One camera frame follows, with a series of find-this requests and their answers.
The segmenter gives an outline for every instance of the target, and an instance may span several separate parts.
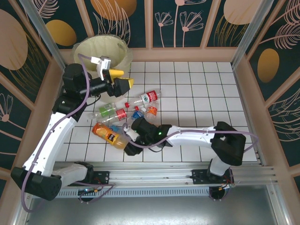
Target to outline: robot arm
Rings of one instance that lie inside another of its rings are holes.
[[[176,145],[196,145],[213,149],[217,156],[210,162],[208,177],[223,176],[230,166],[242,164],[246,137],[242,134],[220,134],[222,131],[236,131],[225,122],[218,122],[215,127],[190,129],[172,125],[156,127],[144,118],[138,118],[131,128],[124,131],[134,143],[143,146],[165,139],[156,148],[151,147],[153,150]],[[130,142],[124,149],[128,155],[139,154],[142,150]]]
[[[110,60],[109,58],[101,57],[101,60],[104,62],[100,67],[102,77],[91,79],[91,76],[89,76],[89,97],[100,96],[100,94],[104,92],[107,92],[109,96],[115,97],[124,95],[132,87],[133,79],[119,78],[124,72],[109,69],[110,64],[107,62]],[[63,82],[63,93],[55,102],[49,124],[39,144],[29,159],[24,163],[23,167],[14,167],[11,172],[11,177],[19,188],[22,187],[25,176],[33,164],[42,142],[45,140],[53,125],[82,104],[86,95],[87,85],[83,68],[80,64],[70,64],[66,67]],[[85,103],[83,108],[78,112],[64,119],[48,137],[30,173],[25,192],[46,200],[52,200],[62,187],[76,181],[87,183],[91,181],[93,167],[85,162],[76,162],[70,167],[53,171],[55,159],[62,147],[65,137],[79,121],[86,106],[87,104]]]
[[[119,78],[122,75],[120,71],[109,69],[109,61],[107,58],[101,58],[104,63],[99,63],[97,68],[101,70],[99,78],[90,80],[90,95],[99,96],[101,93],[107,92],[109,96],[120,96],[125,94],[132,87],[133,80]],[[68,65],[63,75],[64,91],[56,100],[53,107],[49,125],[40,140],[35,151],[30,158],[24,163],[22,168],[14,167],[11,177],[19,186],[22,187],[24,178],[31,167],[36,153],[41,146],[43,140],[48,134],[50,128],[63,118],[65,115],[76,109],[83,101],[87,92],[86,83],[83,75],[83,68],[80,64]],[[47,139],[37,162],[29,175],[26,183],[25,192],[52,200],[56,197],[62,187],[72,184],[76,181],[91,183],[93,179],[93,166],[85,162],[75,162],[73,165],[53,171],[55,159],[62,147],[66,135],[72,130],[79,121],[85,106],[72,117],[64,119],[52,132]],[[176,131],[177,135],[170,136],[158,148],[164,146],[172,147],[175,145],[197,145],[212,148],[217,157],[214,158],[208,169],[208,176],[222,176],[226,169],[231,165],[241,165],[242,156],[246,138],[243,135],[220,135],[210,134],[204,131],[220,131],[234,130],[231,126],[224,122],[218,122],[215,127],[197,128],[194,132],[184,133],[183,130],[189,128],[181,128],[172,125],[161,125],[156,127],[148,123],[144,118],[134,121],[132,129],[126,131],[134,143],[143,145],[155,144],[168,137]],[[143,149],[128,143],[124,151],[128,155],[136,155],[141,153]]]

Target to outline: small bottle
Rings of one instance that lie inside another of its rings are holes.
[[[117,107],[115,103],[109,103],[99,108],[99,111],[94,111],[89,115],[90,119],[105,118],[111,116],[116,111]]]
[[[135,106],[146,105],[150,102],[158,100],[161,93],[160,90],[153,90],[147,93],[140,95],[139,97],[135,97],[129,102],[125,103],[126,108],[134,109]]]
[[[115,132],[117,134],[122,134],[122,129],[118,128],[115,125],[110,125],[108,128],[110,128],[113,132]]]
[[[110,128],[108,128],[104,124],[97,123],[93,127],[92,132],[95,135],[106,140],[108,143],[110,143],[112,146],[114,146],[117,149],[124,149],[128,144],[128,140],[123,135],[113,132]]]
[[[97,118],[98,123],[104,123],[106,125],[113,124],[115,122],[119,122],[121,120],[124,120],[127,118],[127,113],[124,109],[118,109],[116,110],[112,115],[107,116],[105,118]]]
[[[156,118],[156,114],[158,112],[158,102],[154,101],[154,102],[150,102],[147,108],[147,112],[145,115],[145,119],[149,122],[149,123],[154,123],[154,120]]]
[[[140,117],[143,117],[144,118],[144,115],[145,115],[145,112],[147,110],[143,107],[141,109],[139,109],[138,106],[135,107],[135,112],[131,115],[131,119],[132,121],[135,121],[137,118],[140,118]]]

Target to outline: flower illustration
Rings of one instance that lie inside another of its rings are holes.
[[[11,113],[11,109],[13,106],[13,97],[11,97],[10,95],[7,95],[7,98],[5,99],[4,94],[0,94],[0,121],[2,122],[9,122],[11,124],[13,124],[14,126],[21,128],[23,130],[25,130],[25,128],[13,123],[12,121],[9,120],[9,115]],[[8,137],[14,138],[18,141],[21,141],[22,139],[19,137],[16,137],[10,133],[7,133],[3,130],[0,130],[1,134],[4,134]],[[4,154],[4,155],[16,155],[16,153],[8,153],[8,152],[0,152],[0,154]]]
[[[201,3],[205,3],[205,2],[206,2],[206,0],[175,0],[177,7],[176,7],[175,25],[174,25],[174,48],[176,48],[176,24],[177,24],[177,14],[178,14],[179,6],[196,5],[196,4],[201,4]]]
[[[159,30],[160,30],[160,38],[161,38],[161,43],[163,45],[163,48],[165,47],[164,45],[164,41],[163,41],[163,35],[162,35],[162,32],[161,32],[161,28],[164,27],[164,26],[168,26],[168,25],[171,25],[173,24],[173,20],[171,20],[171,15],[170,15],[170,12],[168,13],[155,13],[155,19],[159,25]]]
[[[13,106],[13,97],[7,95],[5,100],[4,95],[0,94],[0,121],[7,122],[9,120],[9,114]]]
[[[203,28],[201,12],[200,13],[190,13],[187,17],[187,12],[180,13],[180,23],[183,30],[182,47],[184,47],[184,36],[185,33],[191,30],[200,30]]]

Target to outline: red label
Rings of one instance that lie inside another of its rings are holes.
[[[154,90],[148,92],[147,95],[149,97],[149,102],[156,101],[158,99],[158,95],[156,94],[156,92]]]
[[[125,112],[124,109],[119,109],[119,110],[116,111],[116,113],[117,113],[117,116],[118,116],[119,120],[122,120],[123,118],[127,117],[126,112]]]

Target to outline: white tiled floor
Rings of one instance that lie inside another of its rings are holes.
[[[133,62],[130,77],[135,79],[135,84],[128,96],[116,104],[118,108],[124,108],[125,102],[145,91],[161,89],[157,125],[210,127],[225,121],[236,130],[248,131],[228,62]],[[57,161],[208,162],[216,155],[212,149],[204,147],[174,146],[165,147],[160,153],[145,149],[139,155],[128,156],[91,133],[96,121],[89,116],[102,105],[105,103],[98,101],[85,109],[76,127],[66,135]],[[251,138],[246,138],[248,147]],[[243,161],[256,161],[253,149],[245,153]]]

